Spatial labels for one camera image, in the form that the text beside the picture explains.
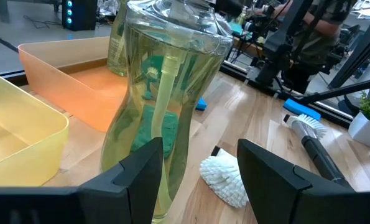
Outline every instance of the blue sponge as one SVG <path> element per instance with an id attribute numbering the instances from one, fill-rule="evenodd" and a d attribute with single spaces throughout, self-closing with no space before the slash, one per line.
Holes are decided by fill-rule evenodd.
<path id="1" fill-rule="evenodd" d="M 295 113 L 296 115 L 305 114 L 311 118 L 315 118 L 317 121 L 320 121 L 320 117 L 321 117 L 320 113 L 317 113 L 316 111 L 304 105 L 301 105 L 295 102 L 294 100 L 291 100 L 291 99 L 286 100 L 283 107 Z"/>
<path id="2" fill-rule="evenodd" d="M 207 108 L 207 104 L 205 103 L 203 98 L 200 98 L 200 100 L 197 103 L 196 110 L 204 111 Z"/>

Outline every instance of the white pot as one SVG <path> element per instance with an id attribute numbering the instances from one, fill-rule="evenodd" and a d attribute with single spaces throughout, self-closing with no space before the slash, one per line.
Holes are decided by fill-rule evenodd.
<path id="1" fill-rule="evenodd" d="M 352 139 L 370 146 L 370 120 L 368 120 L 362 112 L 359 112 L 358 115 L 354 117 L 348 132 Z"/>

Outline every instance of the white bristle pad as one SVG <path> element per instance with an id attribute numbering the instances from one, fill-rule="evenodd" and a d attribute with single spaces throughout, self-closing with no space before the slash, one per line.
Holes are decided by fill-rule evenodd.
<path id="1" fill-rule="evenodd" d="M 201 162 L 200 174 L 223 201 L 236 208 L 246 206 L 248 197 L 241 180 L 237 159 L 234 156 L 221 153 L 219 156 L 208 157 Z"/>
<path id="2" fill-rule="evenodd" d="M 147 74 L 152 78 L 157 78 L 159 71 L 154 67 L 147 68 Z"/>
<path id="3" fill-rule="evenodd" d="M 314 118 L 301 114 L 298 116 L 298 119 L 311 126 L 315 130 L 318 139 L 321 139 L 327 132 L 327 128 Z"/>

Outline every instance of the cable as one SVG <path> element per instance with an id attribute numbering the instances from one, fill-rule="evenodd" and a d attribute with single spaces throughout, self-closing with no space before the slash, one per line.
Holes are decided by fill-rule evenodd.
<path id="1" fill-rule="evenodd" d="M 58 26 L 62 25 L 62 23 L 55 22 L 55 21 L 37 21 L 37 20 L 31 19 L 29 16 L 26 16 L 26 15 L 24 15 L 23 18 L 27 19 L 28 21 L 31 21 L 31 23 L 33 23 L 33 26 L 37 29 L 41 29 L 41 28 L 48 28 L 49 29 L 48 25 L 58 25 Z"/>

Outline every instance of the orange plastic bin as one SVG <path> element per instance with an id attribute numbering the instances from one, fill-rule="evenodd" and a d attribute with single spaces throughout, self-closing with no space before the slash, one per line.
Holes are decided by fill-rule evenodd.
<path id="1" fill-rule="evenodd" d="M 22 44 L 19 57 L 33 91 L 99 131 L 107 131 L 127 78 L 107 67 L 109 37 Z"/>

